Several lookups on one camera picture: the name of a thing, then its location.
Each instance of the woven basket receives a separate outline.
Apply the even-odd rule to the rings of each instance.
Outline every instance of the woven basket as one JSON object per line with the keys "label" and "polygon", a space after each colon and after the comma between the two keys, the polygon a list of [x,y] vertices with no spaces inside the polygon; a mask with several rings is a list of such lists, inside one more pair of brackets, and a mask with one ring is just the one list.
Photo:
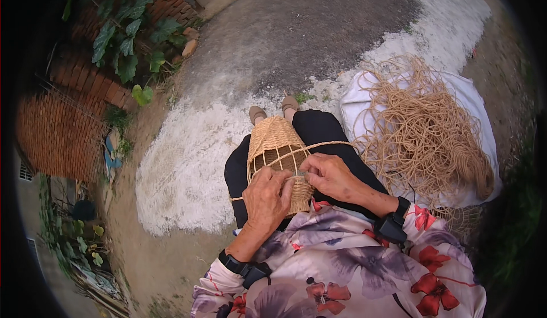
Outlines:
{"label": "woven basket", "polygon": [[280,116],[268,117],[253,128],[250,134],[249,155],[247,157],[247,182],[250,183],[256,171],[264,165],[274,170],[290,170],[296,183],[291,197],[291,208],[287,218],[297,212],[310,210],[310,199],[315,190],[298,171],[300,164],[310,155],[301,150],[306,145],[298,136],[291,123]]}

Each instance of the foot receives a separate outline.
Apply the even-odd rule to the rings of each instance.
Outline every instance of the foot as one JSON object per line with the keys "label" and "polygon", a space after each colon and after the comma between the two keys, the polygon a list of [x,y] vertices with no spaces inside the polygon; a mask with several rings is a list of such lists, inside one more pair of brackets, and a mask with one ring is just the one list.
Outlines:
{"label": "foot", "polygon": [[294,97],[286,96],[281,103],[281,109],[283,110],[285,119],[292,124],[294,114],[300,110],[300,106]]}
{"label": "foot", "polygon": [[249,118],[253,125],[256,125],[260,121],[266,118],[266,112],[259,106],[252,106],[249,109]]}

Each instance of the beige shoe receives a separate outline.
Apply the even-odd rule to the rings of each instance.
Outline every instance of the beige shoe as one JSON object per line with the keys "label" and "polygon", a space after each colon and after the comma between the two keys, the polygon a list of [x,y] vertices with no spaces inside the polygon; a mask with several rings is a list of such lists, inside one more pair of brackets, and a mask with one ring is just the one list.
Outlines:
{"label": "beige shoe", "polygon": [[252,106],[251,108],[249,108],[249,118],[250,118],[250,122],[253,125],[254,125],[254,120],[256,120],[256,118],[258,117],[263,117],[263,118],[267,117],[264,109],[262,109],[259,106]]}
{"label": "beige shoe", "polygon": [[300,110],[298,101],[294,97],[285,96],[285,98],[283,98],[283,102],[281,103],[281,110],[283,111],[283,115],[285,115],[285,110],[289,108],[294,109],[295,111]]}

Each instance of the black pants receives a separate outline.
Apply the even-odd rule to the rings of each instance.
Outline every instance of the black pants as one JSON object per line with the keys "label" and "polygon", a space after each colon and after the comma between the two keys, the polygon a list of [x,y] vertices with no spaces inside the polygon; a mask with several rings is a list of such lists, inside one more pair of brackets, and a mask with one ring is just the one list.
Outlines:
{"label": "black pants", "polygon": [[[297,111],[293,118],[293,127],[307,146],[327,141],[347,141],[347,137],[342,130],[338,120],[331,114],[319,110]],[[241,197],[243,190],[247,188],[247,155],[249,153],[250,135],[243,138],[243,141],[232,152],[232,155],[226,161],[224,168],[224,179],[228,185],[230,198]],[[311,153],[335,154],[342,158],[350,171],[365,184],[373,189],[386,193],[384,186],[379,182],[374,173],[363,163],[353,147],[347,144],[327,144],[312,148]],[[369,210],[362,206],[346,203],[333,199],[319,191],[313,195],[316,201],[326,200],[329,204],[337,205],[345,209],[353,210],[364,214],[370,219],[377,219]],[[243,199],[232,201],[234,207],[234,216],[238,228],[242,228],[247,221],[247,209]],[[289,224],[290,219],[285,219],[278,230],[283,231]]]}

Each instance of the floral blouse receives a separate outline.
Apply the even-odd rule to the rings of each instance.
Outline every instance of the floral blouse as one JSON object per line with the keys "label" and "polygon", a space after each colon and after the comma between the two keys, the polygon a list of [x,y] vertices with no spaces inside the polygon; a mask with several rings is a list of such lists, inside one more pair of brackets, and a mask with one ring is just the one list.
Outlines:
{"label": "floral blouse", "polygon": [[371,223],[312,199],[254,255],[269,278],[243,288],[218,259],[194,287],[192,317],[481,317],[486,291],[445,222],[411,204],[403,250]]}

